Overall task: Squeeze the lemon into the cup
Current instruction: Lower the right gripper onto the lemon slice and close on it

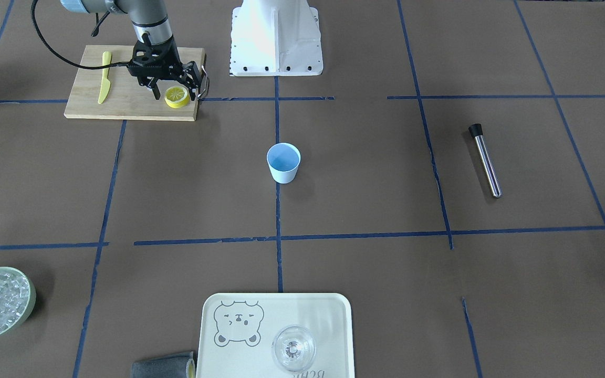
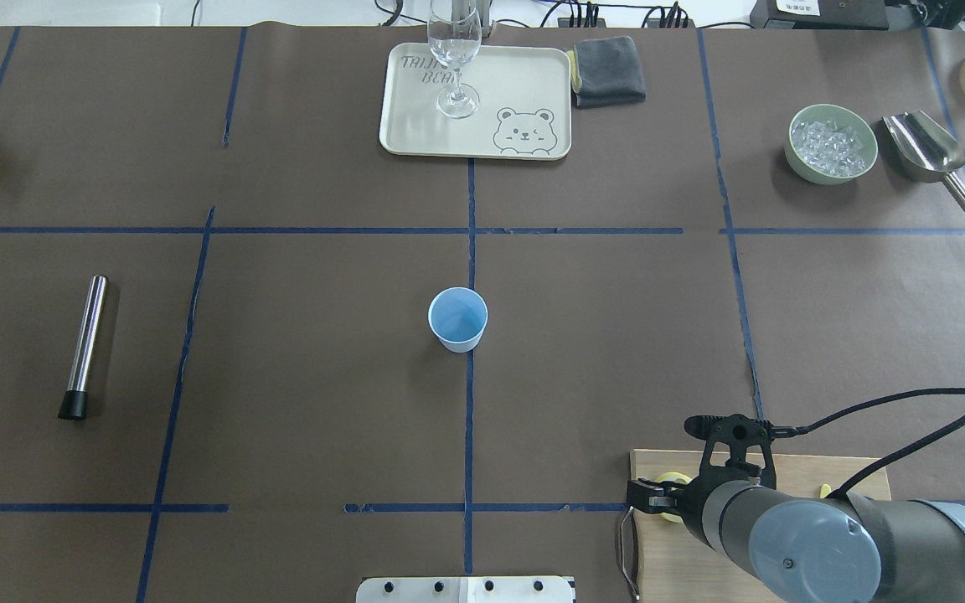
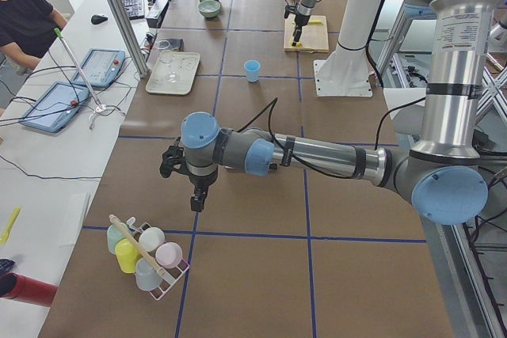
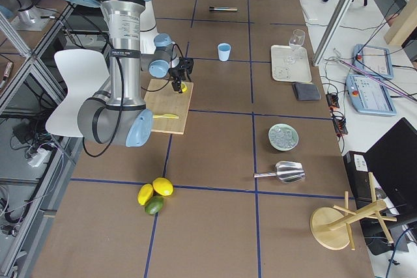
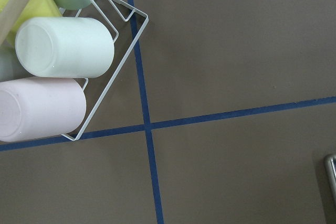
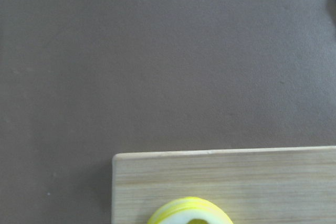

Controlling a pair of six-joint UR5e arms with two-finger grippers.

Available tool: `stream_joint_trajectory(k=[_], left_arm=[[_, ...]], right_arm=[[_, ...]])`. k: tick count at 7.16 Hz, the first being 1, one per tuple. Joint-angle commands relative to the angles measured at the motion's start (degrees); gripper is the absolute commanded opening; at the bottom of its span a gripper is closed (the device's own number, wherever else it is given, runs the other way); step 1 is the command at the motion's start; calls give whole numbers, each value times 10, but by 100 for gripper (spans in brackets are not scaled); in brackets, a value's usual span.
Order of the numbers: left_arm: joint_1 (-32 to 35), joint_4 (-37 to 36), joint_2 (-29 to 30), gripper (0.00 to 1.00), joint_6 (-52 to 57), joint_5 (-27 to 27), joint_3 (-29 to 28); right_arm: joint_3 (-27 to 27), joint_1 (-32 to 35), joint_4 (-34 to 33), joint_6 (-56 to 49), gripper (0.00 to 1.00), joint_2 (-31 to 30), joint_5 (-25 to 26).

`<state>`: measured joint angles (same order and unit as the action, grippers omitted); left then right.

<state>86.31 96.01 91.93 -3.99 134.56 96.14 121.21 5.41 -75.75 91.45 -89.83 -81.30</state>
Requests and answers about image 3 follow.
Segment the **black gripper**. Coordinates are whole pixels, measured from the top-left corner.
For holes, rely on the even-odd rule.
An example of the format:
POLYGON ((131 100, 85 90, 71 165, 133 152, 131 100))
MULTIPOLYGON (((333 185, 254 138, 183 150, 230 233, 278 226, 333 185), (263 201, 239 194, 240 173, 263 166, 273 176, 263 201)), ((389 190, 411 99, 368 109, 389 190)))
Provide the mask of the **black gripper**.
POLYGON ((308 24, 308 16, 301 13, 295 15, 295 30, 292 34, 292 46, 299 45, 300 32, 308 24))
POLYGON ((189 179, 194 186, 193 195, 190 197, 191 210, 201 212, 201 197, 207 196, 209 187, 216 181, 216 174, 197 176, 190 173, 189 179))

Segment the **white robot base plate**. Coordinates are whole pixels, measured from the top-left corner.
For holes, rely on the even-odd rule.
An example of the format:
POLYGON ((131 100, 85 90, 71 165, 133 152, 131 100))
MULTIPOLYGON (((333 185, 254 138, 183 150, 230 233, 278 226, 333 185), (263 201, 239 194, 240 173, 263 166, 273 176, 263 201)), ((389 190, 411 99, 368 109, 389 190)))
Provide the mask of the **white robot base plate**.
POLYGON ((314 79, 318 97, 372 97, 365 58, 358 61, 315 60, 314 79))

